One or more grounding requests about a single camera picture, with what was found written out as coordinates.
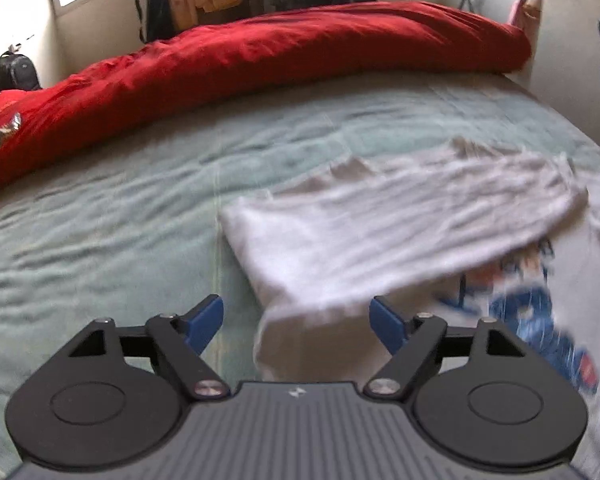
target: black strap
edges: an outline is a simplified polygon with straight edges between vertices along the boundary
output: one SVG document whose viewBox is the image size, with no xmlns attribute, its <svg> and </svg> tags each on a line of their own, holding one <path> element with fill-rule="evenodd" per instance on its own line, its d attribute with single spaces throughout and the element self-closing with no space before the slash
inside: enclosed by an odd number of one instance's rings
<svg viewBox="0 0 600 480">
<path fill-rule="evenodd" d="M 144 32 L 142 32 L 142 7 L 140 6 L 140 0 L 135 1 L 136 10 L 138 11 L 138 19 L 140 20 L 140 29 L 138 29 L 138 37 L 140 38 L 140 41 L 142 41 L 142 43 L 146 44 L 146 41 L 144 40 Z"/>
</svg>

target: wrinkled bed sheet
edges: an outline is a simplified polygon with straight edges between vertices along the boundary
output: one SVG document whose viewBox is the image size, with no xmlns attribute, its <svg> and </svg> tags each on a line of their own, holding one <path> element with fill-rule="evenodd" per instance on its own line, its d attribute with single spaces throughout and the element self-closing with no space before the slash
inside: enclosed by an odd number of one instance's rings
<svg viewBox="0 0 600 480">
<path fill-rule="evenodd" d="M 260 309 L 220 231 L 223 204 L 347 153 L 407 153 L 453 136 L 600 168 L 591 140 L 502 76 L 395 72 L 195 110 L 2 190 L 0 478 L 18 464 L 9 396 L 94 317 L 142 324 L 221 294 L 224 327 L 203 356 L 231 384 L 256 378 Z"/>
</svg>

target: bed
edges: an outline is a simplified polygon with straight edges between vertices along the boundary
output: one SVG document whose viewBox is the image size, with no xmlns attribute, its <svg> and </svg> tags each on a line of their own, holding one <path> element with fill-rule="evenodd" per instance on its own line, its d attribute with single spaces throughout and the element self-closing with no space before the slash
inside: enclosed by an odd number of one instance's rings
<svg viewBox="0 0 600 480">
<path fill-rule="evenodd" d="M 7 400 L 96 317 L 137 325 L 220 294 L 224 326 L 203 357 L 234 386 L 258 377 L 260 307 L 222 235 L 223 205 L 343 155 L 453 136 L 600 170 L 595 143 L 502 75 L 392 70 L 208 104 L 0 189 L 0 478 L 18 465 Z"/>
</svg>

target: black backpack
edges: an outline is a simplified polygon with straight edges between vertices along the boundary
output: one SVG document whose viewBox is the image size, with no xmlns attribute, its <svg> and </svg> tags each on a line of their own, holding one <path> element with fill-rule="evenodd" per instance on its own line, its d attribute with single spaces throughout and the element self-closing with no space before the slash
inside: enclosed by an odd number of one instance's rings
<svg viewBox="0 0 600 480">
<path fill-rule="evenodd" d="M 40 81 L 32 60 L 7 51 L 0 56 L 0 92 L 2 90 L 40 90 Z"/>
</svg>

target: red blanket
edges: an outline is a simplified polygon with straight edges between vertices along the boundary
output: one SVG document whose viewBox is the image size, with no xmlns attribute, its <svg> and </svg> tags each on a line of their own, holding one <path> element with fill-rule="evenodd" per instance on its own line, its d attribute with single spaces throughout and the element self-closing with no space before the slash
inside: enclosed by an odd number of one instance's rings
<svg viewBox="0 0 600 480">
<path fill-rule="evenodd" d="M 56 86 L 0 94 L 0 186 L 134 126 L 276 85 L 363 70 L 512 72 L 518 28 L 423 2 L 351 4 L 199 27 L 107 59 Z"/>
</svg>

